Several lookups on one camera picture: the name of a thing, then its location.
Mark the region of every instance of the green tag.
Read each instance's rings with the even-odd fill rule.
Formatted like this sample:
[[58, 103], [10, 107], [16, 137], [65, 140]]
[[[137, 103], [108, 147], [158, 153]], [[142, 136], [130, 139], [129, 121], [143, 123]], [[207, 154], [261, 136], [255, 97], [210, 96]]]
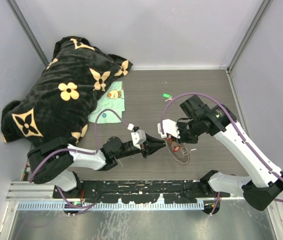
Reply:
[[169, 94], [167, 94], [167, 93], [163, 93], [162, 96], [163, 96], [164, 98], [168, 98], [168, 99], [171, 97], [171, 96], [170, 96]]

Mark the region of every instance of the green object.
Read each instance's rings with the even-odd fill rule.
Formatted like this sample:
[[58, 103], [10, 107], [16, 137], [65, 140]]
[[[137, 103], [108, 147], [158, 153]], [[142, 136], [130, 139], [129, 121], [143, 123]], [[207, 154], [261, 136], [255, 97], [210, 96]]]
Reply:
[[167, 94], [167, 93], [163, 93], [162, 96], [163, 96], [164, 98], [168, 98], [168, 99], [171, 97], [171, 96], [170, 96], [169, 94]]
[[[88, 116], [88, 121], [94, 123], [98, 114], [104, 109], [114, 110], [120, 117], [122, 117], [123, 112], [125, 111], [125, 96], [124, 90], [122, 89], [123, 82], [115, 81], [110, 86], [109, 90], [98, 100], [97, 108]], [[99, 124], [114, 124], [120, 123], [121, 121], [117, 116], [111, 111], [105, 111], [104, 116], [100, 116], [98, 119]]]

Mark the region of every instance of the flower pattern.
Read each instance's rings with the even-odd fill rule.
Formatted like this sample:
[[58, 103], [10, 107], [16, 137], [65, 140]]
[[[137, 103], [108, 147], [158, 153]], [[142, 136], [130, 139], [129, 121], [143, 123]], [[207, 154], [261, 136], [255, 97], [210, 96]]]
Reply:
[[46, 67], [46, 70], [49, 69], [51, 67], [52, 64], [56, 63], [58, 61], [57, 58], [54, 58], [49, 64], [48, 66]]
[[117, 73], [115, 73], [115, 76], [118, 77], [120, 75], [124, 75], [126, 76], [128, 74], [128, 64], [129, 64], [129, 61], [126, 60], [126, 61], [123, 61], [122, 64], [121, 64], [121, 69], [119, 69], [119, 71]]
[[88, 46], [86, 44], [78, 42], [75, 38], [71, 38], [70, 40], [73, 41], [73, 44], [75, 45], [75, 50], [79, 48], [85, 48], [95, 51], [95, 48], [93, 48], [92, 46]]
[[111, 71], [105, 71], [102, 75], [98, 72], [96, 72], [94, 69], [90, 68], [89, 69], [93, 78], [96, 80], [94, 86], [94, 91], [95, 90], [102, 90], [105, 92], [105, 87], [106, 87], [106, 79], [110, 76]]
[[76, 91], [77, 85], [73, 82], [69, 82], [67, 85], [61, 83], [58, 85], [58, 89], [61, 91], [60, 97], [64, 101], [69, 101], [71, 98], [77, 100], [80, 97], [80, 94]]
[[40, 133], [40, 131], [36, 126], [33, 108], [28, 112], [22, 114], [12, 113], [11, 115], [17, 127], [20, 129], [20, 131], [25, 137], [29, 137], [29, 136], [43, 137], [43, 135]]
[[81, 133], [80, 132], [71, 133], [71, 135], [76, 139], [76, 144], [78, 144], [78, 142], [80, 141], [80, 138], [83, 138], [85, 136], [87, 129], [88, 129], [88, 124], [83, 126], [83, 128], [81, 129]]

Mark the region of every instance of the red tag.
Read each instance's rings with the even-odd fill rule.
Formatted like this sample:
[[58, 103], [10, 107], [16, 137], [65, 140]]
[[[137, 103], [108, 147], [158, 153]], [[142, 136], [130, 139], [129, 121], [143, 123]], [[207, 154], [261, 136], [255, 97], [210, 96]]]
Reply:
[[180, 150], [180, 148], [181, 148], [180, 146], [175, 146], [175, 147], [173, 148], [173, 151], [174, 151], [174, 152], [178, 152], [178, 151]]

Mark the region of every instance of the key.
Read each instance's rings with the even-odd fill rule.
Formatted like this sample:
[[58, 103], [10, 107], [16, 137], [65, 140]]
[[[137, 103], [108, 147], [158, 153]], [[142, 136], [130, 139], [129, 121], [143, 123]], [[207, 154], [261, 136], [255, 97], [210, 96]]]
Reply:
[[171, 101], [171, 100], [173, 100], [173, 96], [170, 96], [169, 98], [167, 98], [167, 99], [165, 100], [165, 102]]

